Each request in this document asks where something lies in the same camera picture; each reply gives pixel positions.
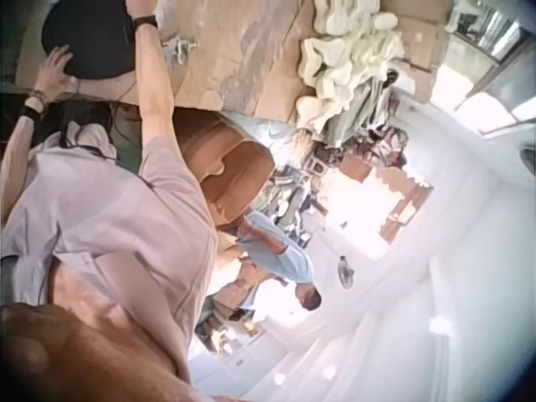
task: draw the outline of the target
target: man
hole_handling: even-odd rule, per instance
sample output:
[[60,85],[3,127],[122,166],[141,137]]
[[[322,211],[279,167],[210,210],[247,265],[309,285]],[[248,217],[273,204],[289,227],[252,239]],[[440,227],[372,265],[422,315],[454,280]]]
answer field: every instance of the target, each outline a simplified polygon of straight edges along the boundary
[[322,297],[312,283],[312,262],[304,249],[264,214],[248,209],[224,232],[235,235],[236,243],[257,265],[274,276],[296,283],[295,294],[301,306],[316,310]]
[[71,126],[66,147],[56,135],[28,162],[39,114],[69,84],[66,47],[41,66],[3,159],[2,257],[17,263],[2,267],[2,297],[18,304],[2,309],[0,362],[46,400],[213,400],[190,386],[187,355],[217,240],[176,142],[156,5],[126,0],[136,26],[138,175],[115,165],[98,125]]

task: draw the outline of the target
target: wooden board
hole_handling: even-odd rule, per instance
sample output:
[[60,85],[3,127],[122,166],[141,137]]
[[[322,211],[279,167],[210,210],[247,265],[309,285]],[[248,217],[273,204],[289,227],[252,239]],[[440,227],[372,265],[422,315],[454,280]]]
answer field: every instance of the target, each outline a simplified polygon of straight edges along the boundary
[[[175,105],[289,121],[306,91],[297,66],[300,40],[313,36],[313,0],[177,1],[178,32],[198,47],[170,72]],[[33,3],[16,79],[24,89],[44,57],[40,34],[49,5]],[[137,104],[133,74],[84,82],[80,94]]]

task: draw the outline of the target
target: white ceiling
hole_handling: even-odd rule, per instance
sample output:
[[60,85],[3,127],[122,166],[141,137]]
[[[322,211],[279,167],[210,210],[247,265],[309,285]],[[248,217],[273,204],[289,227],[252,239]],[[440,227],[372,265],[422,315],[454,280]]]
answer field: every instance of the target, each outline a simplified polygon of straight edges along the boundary
[[536,178],[527,170],[519,157],[519,151],[524,144],[536,142],[536,129],[484,139],[433,105],[421,105],[407,96],[401,96],[401,100],[400,118],[402,120],[404,120],[404,110],[413,106],[417,111],[441,126],[442,131],[449,132],[465,143],[499,177],[523,188],[536,189]]

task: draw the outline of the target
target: light blue shirt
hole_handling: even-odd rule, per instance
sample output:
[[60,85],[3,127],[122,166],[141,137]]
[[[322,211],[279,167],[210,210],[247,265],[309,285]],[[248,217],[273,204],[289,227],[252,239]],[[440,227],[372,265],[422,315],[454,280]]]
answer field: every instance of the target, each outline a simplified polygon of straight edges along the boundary
[[267,249],[261,241],[251,234],[243,235],[239,232],[237,243],[244,247],[253,261],[264,266],[272,274],[295,283],[312,282],[311,259],[298,244],[289,239],[281,229],[274,225],[270,218],[260,212],[249,213],[247,219],[257,229],[270,233],[286,245],[285,252],[278,255]]

